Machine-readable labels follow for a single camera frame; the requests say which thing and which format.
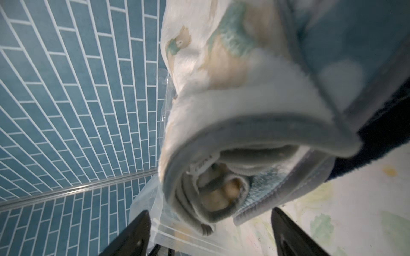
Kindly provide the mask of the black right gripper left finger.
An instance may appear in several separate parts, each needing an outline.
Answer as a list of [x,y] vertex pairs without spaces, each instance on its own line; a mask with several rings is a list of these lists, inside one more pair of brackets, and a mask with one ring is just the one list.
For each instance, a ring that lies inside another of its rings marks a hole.
[[142,211],[99,256],[145,256],[150,238],[149,211]]

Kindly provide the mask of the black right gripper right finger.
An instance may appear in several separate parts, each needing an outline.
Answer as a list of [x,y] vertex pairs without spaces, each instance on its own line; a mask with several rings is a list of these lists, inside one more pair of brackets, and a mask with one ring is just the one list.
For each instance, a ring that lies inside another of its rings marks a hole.
[[271,224],[279,256],[329,256],[280,208],[274,208]]

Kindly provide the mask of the clear plastic vacuum bag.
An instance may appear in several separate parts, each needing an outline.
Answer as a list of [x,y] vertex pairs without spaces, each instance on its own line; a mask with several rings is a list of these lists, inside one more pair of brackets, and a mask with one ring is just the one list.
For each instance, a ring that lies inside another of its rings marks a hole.
[[[171,173],[178,176],[182,174],[180,168],[184,167],[184,156],[194,161],[207,152],[226,150],[244,143],[244,139],[240,138],[243,125],[239,122],[239,119],[231,118],[195,129],[183,136],[182,142],[171,149],[171,159],[177,161],[170,166]],[[175,195],[174,188],[176,183],[170,181],[170,175],[165,176],[165,185],[161,184],[158,175],[154,175],[131,204],[129,221],[133,221],[142,211],[149,211],[149,246],[159,244],[194,256],[238,256],[242,253],[240,237],[231,219],[217,223],[211,235],[204,235],[202,229],[194,229],[178,216],[167,204],[171,196],[164,195],[164,192]]]

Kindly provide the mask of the navy blue star blanket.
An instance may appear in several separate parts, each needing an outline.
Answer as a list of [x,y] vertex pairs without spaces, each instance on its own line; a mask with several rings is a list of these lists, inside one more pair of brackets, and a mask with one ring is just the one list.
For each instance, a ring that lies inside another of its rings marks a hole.
[[328,181],[371,164],[410,141],[410,81],[407,80],[385,105],[359,130],[360,152],[337,159]]

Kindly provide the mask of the white bear print blanket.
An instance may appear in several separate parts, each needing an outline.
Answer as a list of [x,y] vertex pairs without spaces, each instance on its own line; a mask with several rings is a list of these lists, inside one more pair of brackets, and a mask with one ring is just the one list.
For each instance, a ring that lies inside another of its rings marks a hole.
[[167,1],[161,54],[176,96],[159,178],[202,236],[274,208],[362,145],[306,65],[288,1]]

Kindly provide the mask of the light blue bear blanket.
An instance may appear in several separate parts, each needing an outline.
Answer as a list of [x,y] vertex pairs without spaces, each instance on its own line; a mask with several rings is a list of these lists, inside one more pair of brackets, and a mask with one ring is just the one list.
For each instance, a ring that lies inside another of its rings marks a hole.
[[[289,1],[286,24],[297,33],[305,63],[359,130],[410,80],[409,1]],[[337,159],[313,150],[287,178],[258,175],[242,209],[239,226],[313,191]]]

